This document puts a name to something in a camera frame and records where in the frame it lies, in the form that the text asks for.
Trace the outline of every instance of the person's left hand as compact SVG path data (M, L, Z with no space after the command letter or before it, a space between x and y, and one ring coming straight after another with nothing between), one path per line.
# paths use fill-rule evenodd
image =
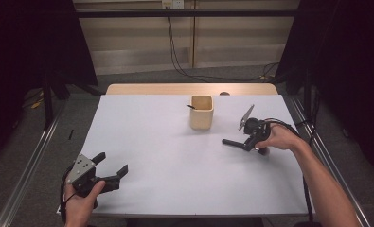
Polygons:
M106 182L100 181L95 184L92 191L87 197L80 197L74 195L76 193L72 184L65 186L65 200L66 200L66 223L67 227L84 227L92 214L93 206L98 194L100 194Z

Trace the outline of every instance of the white tabletop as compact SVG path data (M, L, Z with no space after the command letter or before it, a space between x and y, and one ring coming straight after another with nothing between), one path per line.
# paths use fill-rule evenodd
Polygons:
M214 96L209 131L189 127L190 96L102 96L82 153L106 152L97 176L129 173L98 197L98 215L224 217L306 214L302 173L288 150L262 156L222 144L244 142L240 119L293 125L282 96Z

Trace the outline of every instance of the human arm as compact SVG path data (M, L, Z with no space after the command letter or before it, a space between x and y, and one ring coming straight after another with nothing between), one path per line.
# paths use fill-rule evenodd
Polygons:
M289 149L295 156L310 189L316 215L323 226L360 226L355 210L339 183L313 154L311 147L284 126L272 124L266 141L256 148Z
M66 223L65 227L85 227L92 214L93 206L98 194L100 194L106 182L100 181L95 184L87 197L74 195L76 193L72 184L65 186L66 200Z

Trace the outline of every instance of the wall outlet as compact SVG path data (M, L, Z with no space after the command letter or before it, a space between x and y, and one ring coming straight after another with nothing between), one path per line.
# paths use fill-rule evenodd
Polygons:
M172 0L162 0L163 9L172 9Z
M184 0L172 0L172 8L173 9L183 9L184 8Z

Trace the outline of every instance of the beige square cup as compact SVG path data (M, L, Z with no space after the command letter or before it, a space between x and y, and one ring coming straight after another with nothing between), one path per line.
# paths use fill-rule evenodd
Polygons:
M213 120L213 97L192 96L190 105L190 127L194 130L208 130Z

